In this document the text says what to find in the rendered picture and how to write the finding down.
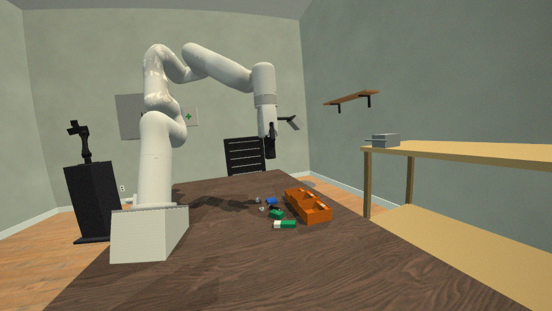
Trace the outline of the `blue rectangular block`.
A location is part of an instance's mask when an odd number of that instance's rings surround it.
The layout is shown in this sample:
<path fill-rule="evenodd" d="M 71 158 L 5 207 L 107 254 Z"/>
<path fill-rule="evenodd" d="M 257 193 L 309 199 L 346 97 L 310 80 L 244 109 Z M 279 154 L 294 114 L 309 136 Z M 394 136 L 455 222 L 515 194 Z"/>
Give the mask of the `blue rectangular block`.
<path fill-rule="evenodd" d="M 277 204 L 277 203 L 278 203 L 278 201 L 275 199 L 275 197 L 266 198 L 266 202 L 267 202 L 269 205 L 274 205 L 274 204 Z"/>

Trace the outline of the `orange open-top bin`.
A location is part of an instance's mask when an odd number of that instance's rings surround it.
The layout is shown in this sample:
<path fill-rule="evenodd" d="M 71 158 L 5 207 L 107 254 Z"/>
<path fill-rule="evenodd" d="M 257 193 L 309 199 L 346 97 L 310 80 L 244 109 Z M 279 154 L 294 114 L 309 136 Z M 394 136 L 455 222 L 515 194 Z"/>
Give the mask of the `orange open-top bin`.
<path fill-rule="evenodd" d="M 308 226 L 332 220 L 332 208 L 311 190 L 299 187 L 284 192 L 286 199 Z"/>

